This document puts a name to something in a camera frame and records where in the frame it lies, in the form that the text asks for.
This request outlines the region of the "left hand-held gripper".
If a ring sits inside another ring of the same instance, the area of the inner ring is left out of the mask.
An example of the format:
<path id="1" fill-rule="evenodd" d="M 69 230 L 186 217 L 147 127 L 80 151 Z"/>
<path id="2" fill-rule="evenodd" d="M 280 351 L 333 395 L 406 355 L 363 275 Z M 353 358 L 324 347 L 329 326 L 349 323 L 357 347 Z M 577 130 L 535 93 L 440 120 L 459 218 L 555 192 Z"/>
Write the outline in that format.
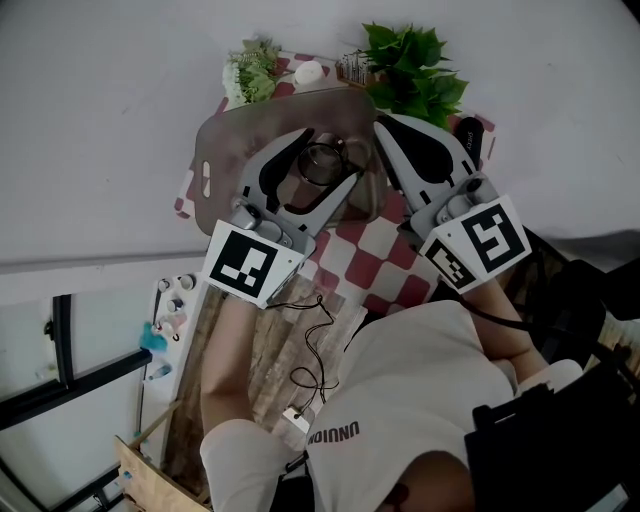
<path id="1" fill-rule="evenodd" d="M 206 283 L 265 309 L 312 255 L 310 235 L 324 229 L 364 174 L 353 168 L 308 205 L 280 208 L 278 187 L 314 134 L 303 128 L 279 136 L 246 162 L 238 194 L 248 202 L 235 199 L 230 218 L 216 222 L 201 271 Z"/>

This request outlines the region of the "small dark glass jar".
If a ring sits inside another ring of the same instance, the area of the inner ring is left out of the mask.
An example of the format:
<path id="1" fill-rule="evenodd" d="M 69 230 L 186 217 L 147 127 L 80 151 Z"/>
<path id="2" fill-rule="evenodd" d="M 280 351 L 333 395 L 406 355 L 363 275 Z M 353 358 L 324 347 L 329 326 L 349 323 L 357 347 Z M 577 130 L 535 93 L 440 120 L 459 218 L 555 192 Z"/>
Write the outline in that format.
<path id="1" fill-rule="evenodd" d="M 328 132 L 322 133 L 298 156 L 299 173 L 313 185 L 329 186 L 343 173 L 347 155 L 346 143 L 341 137 Z"/>

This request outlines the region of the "grey plastic tub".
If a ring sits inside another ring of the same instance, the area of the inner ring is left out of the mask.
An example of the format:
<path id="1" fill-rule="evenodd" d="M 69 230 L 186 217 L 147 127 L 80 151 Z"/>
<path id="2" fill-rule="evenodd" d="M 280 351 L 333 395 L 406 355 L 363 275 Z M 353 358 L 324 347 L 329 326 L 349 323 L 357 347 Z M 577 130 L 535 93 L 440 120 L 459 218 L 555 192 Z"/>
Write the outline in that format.
<path id="1" fill-rule="evenodd" d="M 387 178 L 374 149 L 376 108 L 366 92 L 349 87 L 303 92 L 242 106 L 207 119 L 200 127 L 192 162 L 195 220 L 206 235 L 231 213 L 232 198 L 242 192 L 243 168 L 251 157 L 276 139 L 298 138 L 306 129 L 313 136 L 339 136 L 350 162 L 364 175 L 331 220 L 371 222 L 384 209 Z"/>

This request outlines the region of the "person's left forearm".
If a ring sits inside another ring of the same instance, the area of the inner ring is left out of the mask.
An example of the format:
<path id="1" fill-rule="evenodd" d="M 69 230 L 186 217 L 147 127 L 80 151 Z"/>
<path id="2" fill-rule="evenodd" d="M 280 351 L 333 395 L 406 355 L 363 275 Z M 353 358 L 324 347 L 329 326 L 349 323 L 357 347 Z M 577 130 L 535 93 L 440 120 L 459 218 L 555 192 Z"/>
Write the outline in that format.
<path id="1" fill-rule="evenodd" d="M 258 308 L 227 297 L 210 336 L 201 367 L 200 405 L 203 431 L 235 419 L 253 419 L 249 400 Z"/>

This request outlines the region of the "person's right forearm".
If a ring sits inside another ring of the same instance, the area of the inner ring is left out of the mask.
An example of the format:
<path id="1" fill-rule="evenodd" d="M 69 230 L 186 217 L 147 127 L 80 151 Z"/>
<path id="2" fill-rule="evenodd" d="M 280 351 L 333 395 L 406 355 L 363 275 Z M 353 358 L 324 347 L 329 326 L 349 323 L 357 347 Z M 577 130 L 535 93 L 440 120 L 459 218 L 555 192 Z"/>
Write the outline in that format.
<path id="1" fill-rule="evenodd" d="M 521 321 L 516 309 L 495 279 L 463 294 L 462 298 L 476 309 L 497 318 Z M 514 367 L 518 382 L 548 366 L 535 348 L 528 332 L 496 324 L 474 313 L 471 316 L 485 355 L 490 360 L 508 360 Z"/>

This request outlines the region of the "white round cup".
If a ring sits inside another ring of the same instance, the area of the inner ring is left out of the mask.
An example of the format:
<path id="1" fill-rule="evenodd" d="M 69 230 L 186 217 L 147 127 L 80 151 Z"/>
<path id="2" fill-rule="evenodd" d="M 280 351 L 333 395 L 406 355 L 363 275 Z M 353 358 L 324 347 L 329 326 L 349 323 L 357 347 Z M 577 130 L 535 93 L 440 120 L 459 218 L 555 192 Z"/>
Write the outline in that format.
<path id="1" fill-rule="evenodd" d="M 322 65 L 315 61 L 302 62 L 294 72 L 296 88 L 302 91 L 311 91 L 321 87 L 325 78 Z"/>

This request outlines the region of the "red white checkered tablecloth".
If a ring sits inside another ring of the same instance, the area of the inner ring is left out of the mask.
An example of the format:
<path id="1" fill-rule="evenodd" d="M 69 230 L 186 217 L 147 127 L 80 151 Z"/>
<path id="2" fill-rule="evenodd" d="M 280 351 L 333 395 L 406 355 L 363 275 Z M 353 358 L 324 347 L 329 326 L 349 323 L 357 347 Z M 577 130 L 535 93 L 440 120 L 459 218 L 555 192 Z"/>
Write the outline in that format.
<path id="1" fill-rule="evenodd" d="M 334 61 L 301 53 L 281 51 L 277 59 L 277 72 L 284 77 L 278 80 L 273 98 L 301 92 L 294 79 L 294 71 L 306 61 L 322 65 L 325 81 L 323 85 L 346 86 L 338 80 Z M 480 168 L 489 167 L 496 142 L 495 124 L 480 114 L 463 107 L 462 113 L 450 116 L 450 126 L 455 129 L 464 117 L 474 117 L 484 128 L 480 153 Z M 417 254 L 409 248 L 397 233 L 403 220 L 404 199 L 392 189 L 386 175 L 376 183 L 381 190 L 378 201 L 380 215 L 373 220 L 359 220 L 366 210 L 368 198 L 354 190 L 354 199 L 347 199 L 342 207 L 343 218 L 336 227 L 329 227 L 317 238 L 317 249 L 299 274 L 321 287 L 334 291 L 347 300 L 364 304 L 364 307 L 381 315 L 419 305 L 427 300 L 430 288 L 436 286 L 437 272 L 418 261 Z M 193 171 L 188 170 L 180 192 L 174 202 L 176 215 L 195 224 L 195 201 Z M 306 203 L 313 195 L 312 185 L 303 182 L 297 169 L 293 177 L 284 184 L 284 196 L 293 193 L 296 203 Z"/>

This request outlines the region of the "white flower bouquet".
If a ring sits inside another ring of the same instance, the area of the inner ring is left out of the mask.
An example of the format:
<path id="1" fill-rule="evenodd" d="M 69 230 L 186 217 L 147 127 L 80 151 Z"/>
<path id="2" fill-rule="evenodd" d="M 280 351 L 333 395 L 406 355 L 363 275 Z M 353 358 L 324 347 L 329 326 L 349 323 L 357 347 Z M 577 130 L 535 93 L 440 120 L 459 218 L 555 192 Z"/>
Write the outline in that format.
<path id="1" fill-rule="evenodd" d="M 242 45 L 229 53 L 222 72 L 229 109 L 269 100 L 279 78 L 290 74 L 279 61 L 281 47 L 271 39 L 245 39 Z"/>

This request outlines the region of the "white window ledge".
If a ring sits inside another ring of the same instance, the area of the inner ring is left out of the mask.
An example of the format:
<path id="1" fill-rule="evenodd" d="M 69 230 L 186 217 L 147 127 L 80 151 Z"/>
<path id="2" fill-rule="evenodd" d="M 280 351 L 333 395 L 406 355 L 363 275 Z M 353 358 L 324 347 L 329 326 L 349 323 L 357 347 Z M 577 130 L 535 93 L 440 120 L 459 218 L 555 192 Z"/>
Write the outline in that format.
<path id="1" fill-rule="evenodd" d="M 138 433 L 146 428 L 156 413 L 161 412 L 177 397 L 198 316 L 206 295 L 206 287 L 201 283 L 200 276 L 193 275 L 196 278 L 196 286 L 193 290 L 183 290 L 178 281 L 179 276 L 176 276 L 162 278 L 172 283 L 168 291 L 160 293 L 156 285 L 152 292 L 151 316 L 145 322 L 154 325 L 161 316 L 174 314 L 167 310 L 167 301 L 173 298 L 180 298 L 184 302 L 184 307 L 179 312 L 187 315 L 187 321 L 180 327 L 178 336 L 173 338 L 164 336 L 168 342 L 167 351 L 160 354 L 151 352 L 152 360 L 143 370 L 135 427 Z M 172 372 L 155 381 L 147 381 L 146 377 L 163 364 L 171 365 Z"/>

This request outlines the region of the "pink mug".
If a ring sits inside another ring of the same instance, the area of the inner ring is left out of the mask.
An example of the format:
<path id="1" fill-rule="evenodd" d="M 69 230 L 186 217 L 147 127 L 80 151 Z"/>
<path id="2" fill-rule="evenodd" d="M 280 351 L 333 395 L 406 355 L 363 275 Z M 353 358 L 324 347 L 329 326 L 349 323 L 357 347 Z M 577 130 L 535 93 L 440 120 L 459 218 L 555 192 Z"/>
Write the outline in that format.
<path id="1" fill-rule="evenodd" d="M 187 315 L 182 312 L 161 316 L 154 324 L 155 332 L 173 338 L 179 335 L 179 329 L 186 321 Z"/>

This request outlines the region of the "black office chair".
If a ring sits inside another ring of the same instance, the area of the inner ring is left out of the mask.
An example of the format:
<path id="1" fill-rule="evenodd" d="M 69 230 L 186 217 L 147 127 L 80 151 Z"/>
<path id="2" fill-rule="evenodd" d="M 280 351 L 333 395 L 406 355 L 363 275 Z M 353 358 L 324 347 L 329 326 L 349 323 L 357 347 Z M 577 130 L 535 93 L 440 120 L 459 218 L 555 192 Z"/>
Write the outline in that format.
<path id="1" fill-rule="evenodd" d="M 526 234 L 532 253 L 500 278 L 525 321 L 594 342 L 608 316 L 640 320 L 640 232 L 579 239 L 589 261 L 561 254 L 531 230 Z"/>

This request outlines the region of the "teal cloth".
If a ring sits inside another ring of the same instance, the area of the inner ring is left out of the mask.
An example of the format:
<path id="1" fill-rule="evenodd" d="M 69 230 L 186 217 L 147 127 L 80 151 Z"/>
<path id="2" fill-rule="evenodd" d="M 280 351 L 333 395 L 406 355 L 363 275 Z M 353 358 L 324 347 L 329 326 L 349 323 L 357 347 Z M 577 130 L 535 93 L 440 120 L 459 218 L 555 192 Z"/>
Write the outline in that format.
<path id="1" fill-rule="evenodd" d="M 155 330 L 155 326 L 149 322 L 143 325 L 142 333 L 139 337 L 139 347 L 152 353 L 165 353 L 168 349 L 168 342 L 164 336 Z"/>

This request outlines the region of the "person's white t-shirt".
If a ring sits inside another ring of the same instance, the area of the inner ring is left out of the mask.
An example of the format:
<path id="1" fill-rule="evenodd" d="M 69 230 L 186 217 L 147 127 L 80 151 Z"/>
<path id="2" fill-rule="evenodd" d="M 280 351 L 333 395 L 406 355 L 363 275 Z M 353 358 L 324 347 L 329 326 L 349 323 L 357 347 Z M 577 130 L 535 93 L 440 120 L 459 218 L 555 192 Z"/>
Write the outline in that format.
<path id="1" fill-rule="evenodd" d="M 254 418 L 204 432 L 200 447 L 214 512 L 376 512 L 417 457 L 449 453 L 468 468 L 464 438 L 473 410 L 499 406 L 542 383 L 559 390 L 583 373 L 572 360 L 548 363 L 518 382 L 508 360 L 490 360 L 471 314 L 502 318 L 451 300 L 406 309 L 365 326 L 351 340 L 337 390 L 309 429 L 295 493 L 286 467 L 293 449 Z"/>

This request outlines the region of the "white power strip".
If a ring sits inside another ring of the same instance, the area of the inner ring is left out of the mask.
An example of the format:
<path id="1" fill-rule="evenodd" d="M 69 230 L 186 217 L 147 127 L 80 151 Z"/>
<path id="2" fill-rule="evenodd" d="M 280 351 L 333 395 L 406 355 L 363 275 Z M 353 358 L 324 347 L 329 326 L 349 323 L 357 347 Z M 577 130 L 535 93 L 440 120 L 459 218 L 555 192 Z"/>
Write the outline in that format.
<path id="1" fill-rule="evenodd" d="M 286 408 L 282 416 L 304 434 L 308 433 L 310 422 L 304 416 L 304 413 L 296 407 L 290 406 Z"/>

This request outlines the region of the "black bag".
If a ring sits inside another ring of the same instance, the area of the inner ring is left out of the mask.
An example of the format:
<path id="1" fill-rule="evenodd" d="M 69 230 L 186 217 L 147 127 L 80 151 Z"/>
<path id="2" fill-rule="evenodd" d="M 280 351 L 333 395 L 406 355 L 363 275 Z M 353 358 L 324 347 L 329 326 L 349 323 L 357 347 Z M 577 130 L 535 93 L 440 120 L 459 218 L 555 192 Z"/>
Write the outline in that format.
<path id="1" fill-rule="evenodd" d="M 476 512 L 588 512 L 616 488 L 640 512 L 640 382 L 600 365 L 473 411 L 465 437 Z"/>

